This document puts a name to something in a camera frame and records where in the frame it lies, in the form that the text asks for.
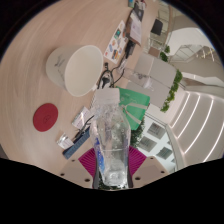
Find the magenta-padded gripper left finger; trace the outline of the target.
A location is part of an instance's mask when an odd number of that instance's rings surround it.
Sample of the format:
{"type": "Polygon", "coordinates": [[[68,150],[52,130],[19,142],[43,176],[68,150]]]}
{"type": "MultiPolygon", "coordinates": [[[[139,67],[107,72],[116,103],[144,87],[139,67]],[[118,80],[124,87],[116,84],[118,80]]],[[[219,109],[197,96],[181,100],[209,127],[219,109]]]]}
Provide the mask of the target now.
{"type": "Polygon", "coordinates": [[[97,189],[99,174],[94,149],[89,149],[78,159],[70,160],[59,175],[81,187],[97,189]]]}

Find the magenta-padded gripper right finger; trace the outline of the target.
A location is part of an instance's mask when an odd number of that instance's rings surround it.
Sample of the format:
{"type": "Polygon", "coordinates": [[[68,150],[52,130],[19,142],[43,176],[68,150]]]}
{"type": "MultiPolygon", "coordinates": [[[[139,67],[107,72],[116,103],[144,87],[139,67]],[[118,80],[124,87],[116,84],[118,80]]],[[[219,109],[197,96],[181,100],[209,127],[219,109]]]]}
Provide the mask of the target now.
{"type": "Polygon", "coordinates": [[[130,146],[128,155],[128,187],[140,188],[167,176],[169,172],[155,156],[146,157],[130,146]]]}

